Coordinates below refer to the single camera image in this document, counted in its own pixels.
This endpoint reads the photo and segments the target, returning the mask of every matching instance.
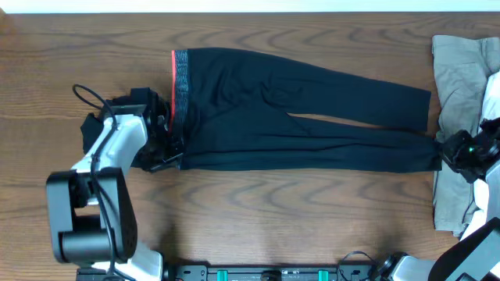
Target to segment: black pants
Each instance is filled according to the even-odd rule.
[[[181,169],[441,168],[438,144],[409,132],[427,129],[428,91],[224,48],[174,51],[173,73],[171,128],[184,142]]]

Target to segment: folded gray fabric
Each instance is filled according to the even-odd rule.
[[[459,130],[476,135],[488,77],[500,70],[500,39],[436,35],[432,52],[442,108],[436,139],[443,142]],[[444,162],[442,166],[434,174],[434,225],[460,236],[477,210],[473,187]]]

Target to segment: red trim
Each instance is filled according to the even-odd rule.
[[[172,50],[172,102],[170,104],[171,113],[170,113],[170,122],[169,122],[169,133],[172,133],[172,123],[173,117],[175,116],[175,76],[176,76],[177,68],[175,64],[175,51]]]

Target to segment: wooden surface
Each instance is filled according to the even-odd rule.
[[[170,96],[170,50],[266,52],[433,91],[434,34],[498,36],[499,14],[9,15],[0,22],[0,279],[72,280],[52,256],[50,172],[82,157],[84,84],[107,98],[131,87]],[[132,170],[139,237],[170,260],[334,263],[350,251],[437,258],[456,238],[434,231],[432,174],[341,170]]]

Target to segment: cable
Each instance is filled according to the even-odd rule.
[[[345,257],[343,257],[337,264],[337,280],[340,280],[340,278],[338,277],[338,274],[340,273],[340,275],[342,276],[342,278],[344,279],[344,281],[350,281],[348,280],[347,278],[345,278],[344,276],[344,271],[341,270],[341,263],[344,262],[346,259],[348,259],[349,257],[355,255],[355,254],[362,254],[364,255],[365,257],[367,257],[374,265],[377,264],[377,262],[375,260],[373,260],[367,253],[363,252],[363,251],[352,251],[350,252],[349,254],[345,255]],[[370,280],[370,277],[366,277],[365,279],[361,279],[360,281],[367,281],[367,280]]]
[[[101,210],[102,217],[104,219],[106,233],[108,235],[108,240],[109,240],[109,246],[111,249],[111,258],[109,260],[109,269],[107,272],[107,274],[109,276],[107,276],[105,278],[105,280],[116,280],[115,277],[119,277],[119,278],[122,278],[125,280],[127,280],[127,279],[132,280],[131,278],[126,277],[122,272],[119,272],[115,269],[115,261],[116,261],[115,235],[114,235],[113,229],[111,228],[111,222],[109,221],[109,216],[108,216],[108,212],[106,211],[106,208],[104,206],[104,201],[102,200],[101,193],[105,194],[105,191],[101,187],[101,184],[99,184],[99,182],[97,180],[97,175],[95,174],[95,168],[96,168],[97,163],[99,162],[99,158],[101,156],[102,149],[104,149],[104,147],[106,146],[106,143],[109,141],[109,139],[111,138],[113,133],[118,129],[118,123],[116,121],[116,116],[115,116],[115,113],[113,112],[113,109],[111,108],[111,106],[108,104],[108,102],[106,100],[101,98],[101,96],[99,94],[97,94],[96,92],[94,92],[93,90],[91,90],[85,86],[79,85],[79,84],[74,84],[73,85],[73,93],[81,101],[83,101],[84,103],[86,103],[94,108],[102,110],[101,107],[94,105],[93,103],[89,102],[88,100],[86,100],[85,98],[80,96],[77,92],[78,87],[86,90],[87,92],[92,94],[94,97],[96,97],[104,105],[105,110],[111,115],[111,118],[112,118],[111,130],[106,134],[106,136],[104,137],[102,142],[99,144],[99,146],[95,150],[95,153],[92,155],[92,160],[91,160],[91,182],[92,182],[92,186],[94,188],[95,196],[96,196],[97,201],[99,203],[99,209]]]

